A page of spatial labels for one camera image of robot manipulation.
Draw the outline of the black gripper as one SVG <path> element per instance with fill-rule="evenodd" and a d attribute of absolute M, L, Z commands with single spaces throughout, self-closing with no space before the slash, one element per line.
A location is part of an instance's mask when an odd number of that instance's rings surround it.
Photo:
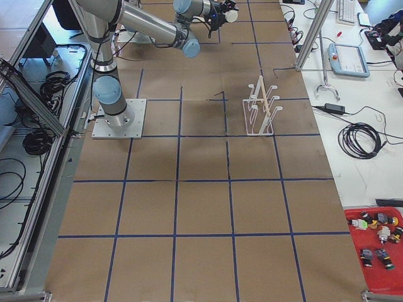
<path fill-rule="evenodd" d="M 207 14 L 207 24 L 211 30 L 218 30 L 224 23 L 224 13 L 229 10 L 236 10 L 236 3 L 231 0 L 225 0 L 224 2 L 210 1 L 210 11 Z"/>

